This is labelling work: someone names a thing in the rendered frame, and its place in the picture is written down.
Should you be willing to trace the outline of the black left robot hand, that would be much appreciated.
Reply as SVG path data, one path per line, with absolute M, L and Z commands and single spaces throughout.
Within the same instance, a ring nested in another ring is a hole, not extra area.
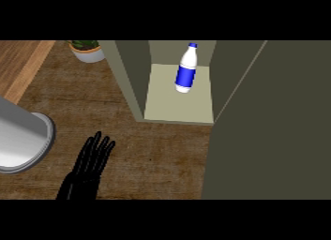
M 99 191 L 101 174 L 116 142 L 101 137 L 98 131 L 89 137 L 77 155 L 71 172 L 67 174 L 56 193 L 58 200 L 92 201 Z

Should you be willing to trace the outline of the olive open cabinet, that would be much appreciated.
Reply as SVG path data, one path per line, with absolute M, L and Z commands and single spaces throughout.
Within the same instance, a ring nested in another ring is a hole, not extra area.
M 189 91 L 175 79 L 185 40 L 104 40 L 99 45 L 139 122 L 212 126 L 265 48 L 263 40 L 198 40 Z

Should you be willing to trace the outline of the blue and white water bottle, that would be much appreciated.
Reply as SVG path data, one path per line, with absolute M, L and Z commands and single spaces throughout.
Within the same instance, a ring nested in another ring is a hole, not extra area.
M 186 93 L 192 87 L 195 69 L 197 69 L 197 47 L 195 43 L 188 44 L 188 50 L 184 53 L 178 68 L 175 89 L 181 93 Z

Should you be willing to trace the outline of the dark grey cabinet door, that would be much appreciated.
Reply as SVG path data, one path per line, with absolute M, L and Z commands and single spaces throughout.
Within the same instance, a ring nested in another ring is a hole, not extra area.
M 212 129 L 206 199 L 331 199 L 331 41 L 271 41 Z

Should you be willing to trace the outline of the potted plant in white pot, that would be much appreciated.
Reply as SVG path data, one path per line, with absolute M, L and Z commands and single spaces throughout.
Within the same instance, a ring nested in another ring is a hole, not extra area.
M 67 40 L 71 51 L 83 63 L 96 63 L 105 59 L 96 40 Z

